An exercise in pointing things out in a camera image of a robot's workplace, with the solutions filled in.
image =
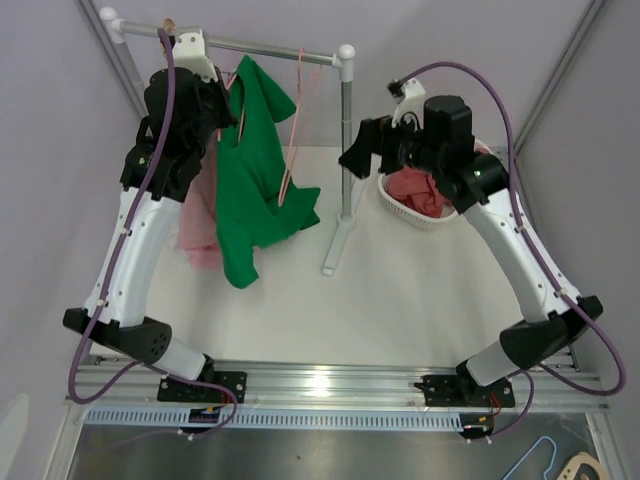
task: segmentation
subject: green sleeve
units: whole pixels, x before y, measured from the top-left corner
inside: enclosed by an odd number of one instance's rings
[[[257,63],[253,62],[253,68],[273,121],[282,122],[293,115],[296,105],[284,90]]]
[[[258,279],[253,266],[251,236],[231,218],[218,218],[218,243],[223,252],[224,274],[236,288],[246,288]]]

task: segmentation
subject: wall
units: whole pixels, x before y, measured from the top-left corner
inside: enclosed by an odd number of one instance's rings
[[[333,53],[342,43],[355,46],[356,122],[389,114],[395,103],[385,86],[437,60],[468,64],[497,88],[516,127],[522,124],[589,0],[95,0],[125,19],[159,25],[166,16],[178,25],[199,25],[209,33],[252,42]],[[161,68],[158,42],[130,40],[143,78]],[[223,70],[241,54],[213,50]],[[260,58],[260,63],[291,95],[295,63]],[[491,98],[462,73],[431,72],[427,91],[462,95],[482,122],[476,135],[503,145],[503,127]],[[325,68],[322,89],[303,144],[340,145],[340,87],[337,73]],[[289,123],[281,129],[288,138]]]
[[[601,298],[599,323],[626,360],[629,384],[611,404],[630,451],[640,431],[638,18],[639,2],[611,2],[520,157],[543,238],[579,288]],[[595,335],[577,347],[584,366],[612,386],[617,372]],[[640,458],[631,460],[637,476]]]
[[[0,45],[0,411],[31,397],[10,474],[25,480],[42,475],[60,424],[78,341],[62,315],[99,271],[136,123],[71,0],[11,2]]]

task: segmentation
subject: blue hanger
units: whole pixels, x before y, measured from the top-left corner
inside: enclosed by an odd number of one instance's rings
[[[522,458],[520,458],[520,460],[518,460],[518,462],[513,467],[511,467],[511,470],[509,470],[507,474],[504,477],[502,477],[502,480],[507,480],[507,478],[509,478],[513,474],[513,472],[515,472],[518,469],[518,467],[522,464],[522,462],[524,462],[527,459],[527,457],[531,454],[531,452],[533,452],[535,448],[538,445],[540,445],[540,443],[543,440],[547,440],[551,443],[551,445],[553,445],[553,454],[551,455],[551,462],[549,463],[549,466],[547,467],[547,469],[544,472],[542,472],[542,478],[544,478],[544,480],[548,480],[547,475],[553,468],[553,462],[556,461],[556,453],[558,453],[558,445],[556,445],[556,442],[554,442],[551,437],[547,437],[547,436],[540,437],[536,441],[536,443],[531,445],[531,448],[529,448],[529,450],[527,450],[527,452],[522,456]]]

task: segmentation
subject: white tabletop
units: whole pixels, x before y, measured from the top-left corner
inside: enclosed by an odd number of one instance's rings
[[[452,367],[521,314],[480,236],[459,218],[423,232],[384,209],[367,180],[338,270],[321,273],[340,208],[339,149],[301,148],[299,186],[317,185],[321,223],[256,254],[245,290],[193,270],[167,240],[147,315],[214,359]],[[94,347],[94,352],[104,352]]]

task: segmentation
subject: white basket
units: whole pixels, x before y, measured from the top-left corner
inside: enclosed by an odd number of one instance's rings
[[[493,153],[485,143],[476,139],[476,148],[478,147],[487,150],[489,153]],[[421,213],[403,205],[387,193],[390,178],[391,175],[380,174],[380,176],[378,176],[378,191],[382,197],[382,203],[384,203],[387,210],[397,217],[400,217],[405,222],[410,223],[421,230],[435,230],[445,223],[458,218],[458,212],[456,212],[455,208],[451,205],[444,205],[444,207],[442,207],[442,216],[440,218],[422,215]]]

